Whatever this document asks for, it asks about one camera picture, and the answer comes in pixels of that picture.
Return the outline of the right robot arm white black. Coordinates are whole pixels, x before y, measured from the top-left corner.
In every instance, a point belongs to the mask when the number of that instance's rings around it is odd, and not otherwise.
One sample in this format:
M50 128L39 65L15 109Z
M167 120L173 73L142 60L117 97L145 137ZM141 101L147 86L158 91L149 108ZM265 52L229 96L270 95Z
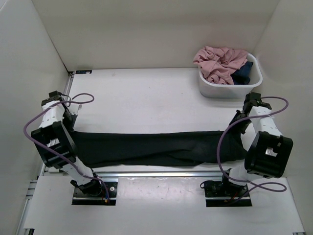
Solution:
M243 164L229 170L229 177L220 182L222 194L230 196L238 188L259 178L280 178L286 168L293 141L278 130L272 107L261 100L259 93L248 93L241 111L229 124L230 131L244 134L253 125L255 138Z

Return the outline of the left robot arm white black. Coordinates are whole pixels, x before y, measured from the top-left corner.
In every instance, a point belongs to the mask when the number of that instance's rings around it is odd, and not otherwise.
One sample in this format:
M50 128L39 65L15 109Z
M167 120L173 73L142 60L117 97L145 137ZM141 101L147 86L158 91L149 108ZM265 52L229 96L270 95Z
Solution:
M41 102L44 111L38 129L31 132L35 146L47 167L66 172L72 177L71 184L83 193L97 196L102 192L102 183L96 173L78 158L78 149L71 133L81 104L73 104L67 95L53 91Z

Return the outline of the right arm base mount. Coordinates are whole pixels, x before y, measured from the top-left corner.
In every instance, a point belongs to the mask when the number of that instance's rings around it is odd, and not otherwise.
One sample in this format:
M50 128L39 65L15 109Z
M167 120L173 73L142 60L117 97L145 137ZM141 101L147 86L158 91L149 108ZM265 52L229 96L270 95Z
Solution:
M207 180L200 188L204 190L207 208L252 206L247 186L230 183L228 179Z

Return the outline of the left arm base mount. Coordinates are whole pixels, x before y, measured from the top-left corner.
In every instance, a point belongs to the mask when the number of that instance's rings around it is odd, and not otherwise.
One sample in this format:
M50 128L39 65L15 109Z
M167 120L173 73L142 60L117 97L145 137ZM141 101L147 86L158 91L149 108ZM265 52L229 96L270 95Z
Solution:
M91 180L79 186L75 180L71 180L70 183L74 186L72 204L115 206L118 180L102 179L102 181Z

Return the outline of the black trousers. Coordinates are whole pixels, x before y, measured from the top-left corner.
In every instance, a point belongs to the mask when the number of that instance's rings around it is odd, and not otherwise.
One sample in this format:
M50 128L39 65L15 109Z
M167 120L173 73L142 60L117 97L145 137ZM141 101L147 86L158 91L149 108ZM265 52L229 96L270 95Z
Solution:
M114 165L192 167L217 163L222 131L107 134L74 131L79 159L90 168Z

